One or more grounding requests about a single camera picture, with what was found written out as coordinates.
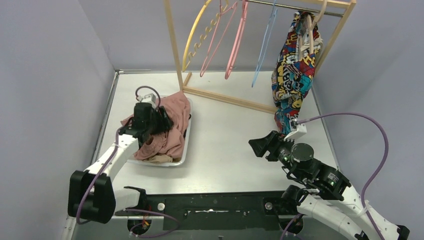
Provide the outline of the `pink shorts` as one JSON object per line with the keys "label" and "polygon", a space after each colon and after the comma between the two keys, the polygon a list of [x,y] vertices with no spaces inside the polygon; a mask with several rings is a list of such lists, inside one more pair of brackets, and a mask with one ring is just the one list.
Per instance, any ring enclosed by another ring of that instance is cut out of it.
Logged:
{"label": "pink shorts", "polygon": [[117,136],[129,135],[138,141],[133,157],[153,164],[182,158],[185,132],[191,119],[191,104],[181,91],[163,98],[155,94],[136,95],[133,114],[121,121]]}

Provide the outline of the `beige shorts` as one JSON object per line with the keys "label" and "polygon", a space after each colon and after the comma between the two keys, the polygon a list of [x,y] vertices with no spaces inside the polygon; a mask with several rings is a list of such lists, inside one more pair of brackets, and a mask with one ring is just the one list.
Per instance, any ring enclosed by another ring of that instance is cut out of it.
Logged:
{"label": "beige shorts", "polygon": [[169,155],[154,155],[149,158],[144,159],[143,161],[151,164],[164,164],[164,163],[172,163],[173,158]]}

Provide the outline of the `yellow wire hanger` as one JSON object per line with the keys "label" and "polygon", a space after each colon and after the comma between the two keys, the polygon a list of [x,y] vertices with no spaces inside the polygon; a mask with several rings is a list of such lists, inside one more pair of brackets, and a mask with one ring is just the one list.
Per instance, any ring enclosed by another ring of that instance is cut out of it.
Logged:
{"label": "yellow wire hanger", "polygon": [[[205,15],[206,11],[213,5],[218,4],[218,11],[213,18],[204,26],[203,30],[199,30],[201,20]],[[196,56],[198,49],[203,45],[203,42],[207,39],[209,33],[217,26],[218,20],[224,11],[230,8],[229,0],[204,0],[199,12],[197,13],[194,22],[191,26],[190,32],[187,36],[185,43],[181,71],[186,72],[193,58]]]}

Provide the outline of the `light blue hanger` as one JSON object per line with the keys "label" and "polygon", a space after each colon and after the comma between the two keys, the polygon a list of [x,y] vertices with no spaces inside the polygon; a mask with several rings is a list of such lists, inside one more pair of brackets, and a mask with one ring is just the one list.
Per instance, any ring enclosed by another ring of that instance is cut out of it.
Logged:
{"label": "light blue hanger", "polygon": [[254,76],[253,76],[252,83],[251,83],[252,88],[256,84],[256,81],[258,79],[259,73],[262,69],[263,62],[264,62],[266,54],[267,54],[269,41],[270,41],[270,38],[271,38],[271,35],[272,35],[272,32],[273,32],[276,17],[277,17],[277,14],[278,14],[276,4],[277,4],[277,1],[274,0],[273,3],[272,3],[272,10],[271,10],[271,13],[270,13],[270,16],[269,16],[269,19],[268,19],[268,23],[266,25],[266,29],[265,29],[265,32],[264,32],[264,35],[263,35],[261,49],[260,49],[260,52],[259,52],[257,65],[256,65],[256,68],[255,68]]}

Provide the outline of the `thin pink wire hanger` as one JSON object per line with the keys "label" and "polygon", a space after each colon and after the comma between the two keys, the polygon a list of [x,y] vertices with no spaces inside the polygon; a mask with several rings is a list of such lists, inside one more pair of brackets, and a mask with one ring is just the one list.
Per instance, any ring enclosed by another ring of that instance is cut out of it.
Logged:
{"label": "thin pink wire hanger", "polygon": [[[219,1],[219,12],[218,12],[218,20],[216,21],[216,25],[215,25],[215,29],[213,31],[210,43],[209,43],[209,47],[207,50],[207,54],[206,57],[203,61],[203,64],[201,66],[200,72],[199,72],[199,76],[202,78],[204,76],[204,74],[206,73],[206,71],[208,70],[213,58],[215,57],[215,54],[218,50],[218,48],[221,45],[221,42],[225,36],[225,34],[227,33],[227,30],[230,26],[231,21],[233,20],[233,17],[237,11],[238,8],[238,3],[234,2],[232,5],[227,5],[225,7],[222,6],[222,1]],[[229,16],[229,20],[225,26],[225,29],[223,30],[221,36],[218,38],[218,30],[220,28],[221,22],[223,17],[225,16]]]}

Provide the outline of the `black shorts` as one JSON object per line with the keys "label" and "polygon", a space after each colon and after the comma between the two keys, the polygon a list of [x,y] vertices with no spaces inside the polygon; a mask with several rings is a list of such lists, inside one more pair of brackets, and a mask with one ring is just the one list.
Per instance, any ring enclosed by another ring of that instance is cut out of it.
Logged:
{"label": "black shorts", "polygon": [[192,114],[190,113],[188,116],[188,125],[187,128],[185,129],[184,133],[183,133],[183,138],[185,141],[188,140],[189,138],[189,134],[190,134],[190,130],[191,130],[191,125],[192,125]]}

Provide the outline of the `thick pink plastic hanger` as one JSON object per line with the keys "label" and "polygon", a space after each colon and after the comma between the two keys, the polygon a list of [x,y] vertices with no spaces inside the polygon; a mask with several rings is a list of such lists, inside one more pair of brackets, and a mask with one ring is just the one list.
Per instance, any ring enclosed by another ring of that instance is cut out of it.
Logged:
{"label": "thick pink plastic hanger", "polygon": [[247,14],[248,14],[248,5],[249,5],[249,1],[248,0],[242,0],[242,6],[241,6],[241,17],[240,17],[240,21],[239,21],[239,25],[238,25],[238,29],[237,29],[237,33],[234,39],[234,43],[233,43],[233,47],[232,47],[232,51],[226,66],[226,70],[225,70],[225,75],[224,78],[226,80],[229,79],[235,63],[236,63],[236,59],[237,59],[237,55],[240,49],[240,45],[241,45],[241,41],[243,38],[243,33],[245,30],[245,25],[246,25],[246,20],[247,20]]}

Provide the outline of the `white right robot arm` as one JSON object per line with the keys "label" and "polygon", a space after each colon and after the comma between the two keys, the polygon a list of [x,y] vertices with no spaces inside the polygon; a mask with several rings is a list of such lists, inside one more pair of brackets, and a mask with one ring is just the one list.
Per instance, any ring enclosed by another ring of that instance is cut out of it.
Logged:
{"label": "white right robot arm", "polygon": [[336,168],[314,157],[307,143],[284,139],[277,131],[248,144],[256,157],[280,162],[290,185],[282,195],[281,207],[289,213],[310,216],[349,240],[406,240],[410,230],[391,223],[369,205],[350,181]]}

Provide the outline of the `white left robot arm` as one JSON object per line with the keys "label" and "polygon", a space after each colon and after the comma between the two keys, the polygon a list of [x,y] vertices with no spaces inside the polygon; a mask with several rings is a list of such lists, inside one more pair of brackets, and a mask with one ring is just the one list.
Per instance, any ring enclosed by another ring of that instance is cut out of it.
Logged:
{"label": "white left robot arm", "polygon": [[173,124],[163,106],[136,103],[133,116],[116,130],[109,149],[85,170],[76,170],[70,176],[68,215],[83,225],[106,224],[116,212],[128,208],[143,213],[148,207],[146,191],[132,186],[115,190],[113,181],[130,156],[154,135],[171,130]]}

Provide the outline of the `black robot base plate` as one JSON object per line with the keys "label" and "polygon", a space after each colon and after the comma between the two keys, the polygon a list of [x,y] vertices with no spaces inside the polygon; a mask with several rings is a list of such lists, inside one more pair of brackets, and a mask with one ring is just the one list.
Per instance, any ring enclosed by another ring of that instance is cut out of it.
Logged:
{"label": "black robot base plate", "polygon": [[297,214],[283,191],[149,194],[145,210],[162,213],[178,220],[180,230],[245,230],[277,231],[282,219]]}

